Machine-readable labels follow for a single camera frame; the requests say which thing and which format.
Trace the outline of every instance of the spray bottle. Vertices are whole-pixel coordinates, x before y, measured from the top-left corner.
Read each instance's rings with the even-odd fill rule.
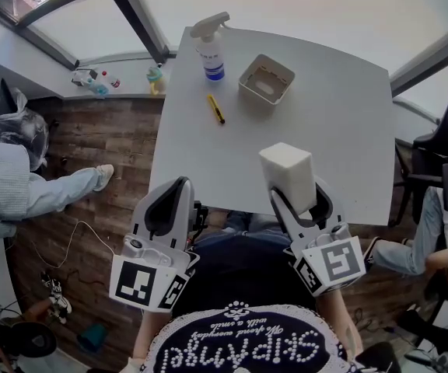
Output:
[[[229,14],[220,14],[208,17],[196,23],[190,31],[191,37],[197,39],[196,51],[203,60],[203,69],[208,79],[217,82],[224,77],[224,61],[221,52],[221,35],[219,26],[229,21]]]

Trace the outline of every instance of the window frame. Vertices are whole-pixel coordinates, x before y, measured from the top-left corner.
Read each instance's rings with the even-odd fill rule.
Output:
[[[17,19],[4,8],[0,7],[0,23],[4,24],[11,31],[15,32],[29,43],[39,48],[45,54],[53,58],[57,63],[73,71],[77,67],[87,62],[81,62],[79,59],[58,46],[52,39],[40,32],[35,26],[32,26],[39,18],[42,18],[51,12],[76,0],[48,0],[42,5],[37,6],[28,12],[22,18]],[[131,25],[141,42],[146,47],[148,53],[133,54],[135,59],[152,58],[157,64],[163,64],[170,56],[162,34],[158,30],[155,21],[150,16],[146,5],[141,0],[114,0],[125,19]],[[116,61],[115,56],[106,56],[97,58],[96,63]]]

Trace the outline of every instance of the windowsill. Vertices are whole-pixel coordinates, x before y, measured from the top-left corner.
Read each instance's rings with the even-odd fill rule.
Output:
[[[170,58],[161,67],[166,88],[169,84],[174,61],[175,58]],[[157,96],[154,96],[151,93],[149,82],[146,79],[146,73],[152,66],[156,66],[154,60],[145,59],[107,62],[105,64],[88,65],[84,68],[96,69],[98,72],[107,71],[120,79],[121,85],[117,89],[109,87],[110,93],[106,96],[106,98],[164,98],[166,94],[165,90]],[[76,86],[72,89],[72,92],[70,92],[70,89],[67,88],[67,92],[61,97],[63,99],[97,98],[86,87],[81,86]]]

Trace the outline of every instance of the plastic bag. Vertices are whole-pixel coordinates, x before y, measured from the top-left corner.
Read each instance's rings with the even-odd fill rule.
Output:
[[[21,107],[21,103],[18,112],[0,116],[0,142],[23,145],[29,155],[30,171],[37,170],[41,164],[46,165],[47,124],[41,115]]]
[[[16,103],[16,107],[18,109],[18,112],[22,112],[25,108],[25,105],[27,104],[27,97],[23,92],[21,92],[16,87],[10,89],[10,92],[12,94],[13,100]]]

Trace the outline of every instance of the wire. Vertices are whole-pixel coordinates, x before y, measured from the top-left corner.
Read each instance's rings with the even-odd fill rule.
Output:
[[[73,274],[77,274],[77,280],[83,284],[101,284],[106,291],[109,291],[108,287],[105,285],[104,282],[102,281],[84,281],[83,279],[81,279],[81,274],[79,272],[79,270],[71,270],[68,274],[67,277],[65,278],[65,282],[64,285],[66,285],[68,283],[68,279],[70,278],[70,276],[72,276]]]
[[[36,250],[36,253],[37,253],[37,255],[39,256],[39,258],[41,259],[41,261],[43,262],[43,263],[45,263],[46,265],[48,265],[49,267],[51,267],[51,268],[56,268],[56,269],[59,269],[59,268],[61,268],[61,266],[65,263],[65,261],[67,260],[67,258],[68,258],[68,250],[70,249],[70,245],[72,244],[72,238],[74,237],[74,234],[75,234],[75,230],[77,229],[77,225],[79,225],[79,224],[84,224],[85,226],[87,226],[91,231],[93,231],[93,234],[94,235],[96,235],[96,237],[98,238],[98,240],[100,241],[100,242],[102,242],[106,247],[108,247],[108,249],[112,252],[112,254],[115,256],[115,252],[114,252],[114,250],[111,248],[111,247],[109,247],[99,236],[98,236],[98,234],[95,232],[95,230],[93,229],[93,228],[91,228],[91,225],[89,225],[87,222],[84,222],[84,221],[77,221],[77,224],[75,224],[75,227],[74,227],[74,230],[72,231],[72,234],[70,235],[70,240],[68,241],[68,246],[67,246],[67,251],[66,251],[66,253],[65,253],[65,258],[63,259],[63,261],[61,261],[61,263],[59,263],[58,264],[58,266],[55,266],[55,265],[51,265],[51,264],[49,264],[49,263],[47,263],[45,260],[44,260],[44,258],[39,254],[39,250],[37,250],[37,247],[36,247],[36,243],[34,243],[33,242],[33,240],[31,240],[31,239],[29,239],[31,242],[32,242],[32,244],[33,244],[33,246],[34,246],[34,249]]]
[[[378,330],[381,329],[380,326],[376,327],[375,329],[370,329],[371,325],[374,323],[374,321],[369,318],[366,320],[366,323],[364,325],[362,325],[361,327],[357,327],[358,324],[360,324],[360,322],[362,322],[364,320],[363,318],[363,314],[364,311],[362,310],[362,308],[357,308],[354,312],[354,325],[357,328],[357,330],[359,332],[362,332],[363,330],[370,332],[370,333],[376,333]]]
[[[197,230],[197,232],[193,235],[193,239],[191,239],[191,245],[194,244],[194,241],[196,240],[196,238],[197,238],[198,236],[201,235],[202,232],[203,232],[203,228],[199,228],[199,229]]]
[[[15,245],[16,240],[17,240],[17,237],[15,236],[15,240],[12,242],[12,244],[5,249],[5,253]]]
[[[20,318],[23,318],[22,314],[20,312],[15,311],[14,309],[0,308],[0,312],[1,311],[10,311],[13,312],[14,314],[17,314]]]
[[[20,300],[22,300],[23,298],[27,297],[28,295],[31,295],[32,291],[29,291],[27,293],[25,293],[23,296],[18,297],[14,302],[8,304],[6,307],[4,307],[4,309],[7,309],[8,307],[11,307],[13,304],[16,304],[17,302],[19,302]]]
[[[401,340],[403,340],[403,341],[405,341],[407,344],[409,344],[409,345],[412,347],[412,350],[409,351],[409,352],[412,352],[412,351],[418,351],[418,352],[421,352],[423,355],[425,355],[425,356],[429,359],[430,362],[432,362],[433,364],[436,364],[436,359],[430,355],[430,353],[435,349],[435,346],[433,346],[433,348],[432,348],[430,351],[426,352],[426,351],[424,351],[424,350],[421,350],[420,348],[417,348],[411,341],[409,341],[409,340],[406,339],[404,336],[402,336],[400,333],[398,333],[397,331],[395,331],[395,329],[394,329],[393,327],[389,327],[389,326],[388,326],[388,327],[386,327],[384,330],[385,330],[387,333],[395,334],[396,336],[400,337]],[[431,368],[431,367],[429,367],[429,366],[425,366],[425,367],[426,367],[428,370],[430,370],[430,371],[436,371],[435,369],[433,369],[433,368]]]

